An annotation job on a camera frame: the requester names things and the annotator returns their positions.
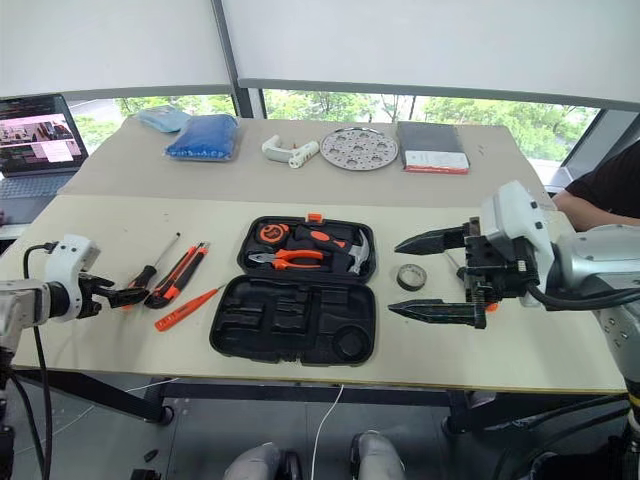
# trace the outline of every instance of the black shirt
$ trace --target black shirt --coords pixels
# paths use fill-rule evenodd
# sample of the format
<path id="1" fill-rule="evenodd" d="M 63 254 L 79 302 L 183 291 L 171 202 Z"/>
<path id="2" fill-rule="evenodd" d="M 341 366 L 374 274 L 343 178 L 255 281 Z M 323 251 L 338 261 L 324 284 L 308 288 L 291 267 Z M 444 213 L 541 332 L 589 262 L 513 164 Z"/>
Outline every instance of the black shirt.
<path id="1" fill-rule="evenodd" d="M 602 210 L 640 218 L 640 140 L 566 190 Z"/>

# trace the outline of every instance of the toolbox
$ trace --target toolbox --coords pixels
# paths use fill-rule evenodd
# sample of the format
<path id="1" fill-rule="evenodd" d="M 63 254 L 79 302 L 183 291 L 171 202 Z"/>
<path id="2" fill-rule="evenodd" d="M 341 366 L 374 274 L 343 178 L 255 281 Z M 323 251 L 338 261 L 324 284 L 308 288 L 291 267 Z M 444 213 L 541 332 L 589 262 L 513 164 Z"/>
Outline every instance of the toolbox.
<path id="1" fill-rule="evenodd" d="M 376 268 L 371 228 L 318 214 L 260 217 L 237 261 L 245 275 L 220 299 L 209 335 L 215 350 L 304 365 L 369 358 L 376 329 L 375 298 L 365 285 Z"/>

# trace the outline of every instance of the blue packet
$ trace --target blue packet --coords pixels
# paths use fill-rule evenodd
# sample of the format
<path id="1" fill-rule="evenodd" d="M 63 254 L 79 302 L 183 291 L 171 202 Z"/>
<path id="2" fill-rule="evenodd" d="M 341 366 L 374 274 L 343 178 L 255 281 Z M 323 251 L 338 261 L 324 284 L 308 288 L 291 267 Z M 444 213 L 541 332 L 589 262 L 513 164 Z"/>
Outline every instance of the blue packet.
<path id="1" fill-rule="evenodd" d="M 191 115 L 171 105 L 160 105 L 140 110 L 136 117 L 145 125 L 149 125 L 161 132 L 169 133 L 182 129 L 191 118 Z"/>
<path id="2" fill-rule="evenodd" d="M 238 121 L 231 115 L 202 115 L 189 119 L 165 152 L 172 157 L 201 162 L 231 159 Z"/>

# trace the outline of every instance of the table leg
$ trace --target table leg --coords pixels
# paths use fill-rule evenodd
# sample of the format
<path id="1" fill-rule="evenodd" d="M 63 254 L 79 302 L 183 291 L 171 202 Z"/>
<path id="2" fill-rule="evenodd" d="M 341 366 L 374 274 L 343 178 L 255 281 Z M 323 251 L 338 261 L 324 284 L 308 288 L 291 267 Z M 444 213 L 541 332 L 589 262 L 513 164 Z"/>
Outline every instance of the table leg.
<path id="1" fill-rule="evenodd" d="M 445 418 L 442 427 L 445 433 L 454 435 L 482 430 L 599 397 L 599 395 L 497 393 L 493 400 L 471 405 L 469 392 L 451 391 L 449 396 L 451 415 Z"/>
<path id="2" fill-rule="evenodd" d="M 16 373 L 25 381 L 42 386 L 39 370 L 17 370 Z M 151 423 L 168 425 L 173 420 L 173 409 L 162 405 L 161 395 L 152 394 L 143 399 L 82 373 L 55 370 L 49 370 L 48 373 L 51 389 L 65 395 L 82 398 Z"/>

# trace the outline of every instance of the laptop screen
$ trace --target laptop screen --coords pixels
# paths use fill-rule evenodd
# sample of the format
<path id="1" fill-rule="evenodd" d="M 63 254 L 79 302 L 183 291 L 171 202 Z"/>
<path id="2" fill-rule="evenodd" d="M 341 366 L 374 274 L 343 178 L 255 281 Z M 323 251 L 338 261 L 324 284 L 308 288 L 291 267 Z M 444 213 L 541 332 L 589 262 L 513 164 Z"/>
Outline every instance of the laptop screen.
<path id="1" fill-rule="evenodd" d="M 87 150 L 62 95 L 0 100 L 0 171 L 77 169 Z"/>

